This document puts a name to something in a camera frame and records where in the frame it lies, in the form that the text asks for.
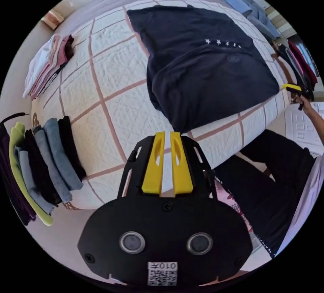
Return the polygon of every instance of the human arm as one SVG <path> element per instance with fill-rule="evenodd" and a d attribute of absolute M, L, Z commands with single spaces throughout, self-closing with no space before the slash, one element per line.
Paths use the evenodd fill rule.
<path fill-rule="evenodd" d="M 310 102 L 304 96 L 298 96 L 297 101 L 303 104 L 303 111 L 311 120 L 324 146 L 324 119 L 313 109 Z"/>

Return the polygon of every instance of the qr code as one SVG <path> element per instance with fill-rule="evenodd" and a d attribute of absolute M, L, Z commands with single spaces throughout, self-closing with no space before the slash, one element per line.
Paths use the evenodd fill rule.
<path fill-rule="evenodd" d="M 177 273 L 176 270 L 149 269 L 147 284 L 151 286 L 176 286 Z"/>

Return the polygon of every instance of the white shirt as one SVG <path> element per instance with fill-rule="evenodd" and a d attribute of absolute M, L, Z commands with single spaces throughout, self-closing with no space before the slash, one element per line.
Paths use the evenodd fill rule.
<path fill-rule="evenodd" d="M 308 218 L 313 206 L 317 200 L 324 182 L 324 155 L 317 157 L 314 166 L 307 179 L 304 191 L 299 200 L 296 212 L 290 227 L 286 233 L 286 236 L 281 243 L 281 246 L 276 253 L 276 256 L 280 254 L 286 246 L 294 239 L 298 231 L 301 229 L 306 219 Z"/>

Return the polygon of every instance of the navy t-shirt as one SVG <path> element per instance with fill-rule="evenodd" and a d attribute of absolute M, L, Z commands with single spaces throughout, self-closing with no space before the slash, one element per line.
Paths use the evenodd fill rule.
<path fill-rule="evenodd" d="M 150 53 L 150 100 L 175 131 L 228 117 L 279 92 L 252 38 L 226 14 L 160 5 L 127 14 Z"/>

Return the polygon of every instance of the quilted bedspread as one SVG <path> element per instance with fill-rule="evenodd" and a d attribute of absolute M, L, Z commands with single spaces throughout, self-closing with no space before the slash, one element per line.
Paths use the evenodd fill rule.
<path fill-rule="evenodd" d="M 251 38 L 279 86 L 272 47 L 241 14 L 204 0 L 141 0 L 103 13 L 72 33 L 75 55 L 32 103 L 33 122 L 68 115 L 80 161 L 88 178 L 73 191 L 70 207 L 96 209 L 117 197 L 124 164 L 136 143 L 166 131 L 163 191 L 172 188 L 169 133 L 172 127 L 154 109 L 146 86 L 147 49 L 133 31 L 128 9 L 156 4 L 211 9 L 226 13 Z M 249 110 L 191 130 L 210 165 L 216 167 L 257 137 L 289 104 L 285 90 Z"/>

